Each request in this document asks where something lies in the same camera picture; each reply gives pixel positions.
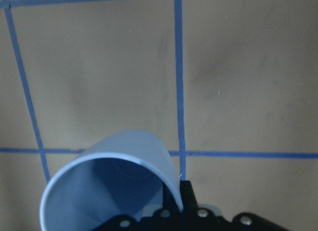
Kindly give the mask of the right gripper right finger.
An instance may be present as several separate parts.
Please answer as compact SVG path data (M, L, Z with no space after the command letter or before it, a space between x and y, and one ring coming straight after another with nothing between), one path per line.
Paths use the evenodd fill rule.
M254 213L242 212L231 221L217 215L211 208L198 205L190 181L180 181L185 231L286 231L287 228Z

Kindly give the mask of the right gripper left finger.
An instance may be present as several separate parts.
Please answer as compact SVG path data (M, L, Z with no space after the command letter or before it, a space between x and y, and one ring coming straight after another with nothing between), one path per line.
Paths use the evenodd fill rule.
M162 207L155 210L151 216L143 217L139 221L128 215L117 215L98 227L95 231L178 231L181 211L169 191L162 186Z

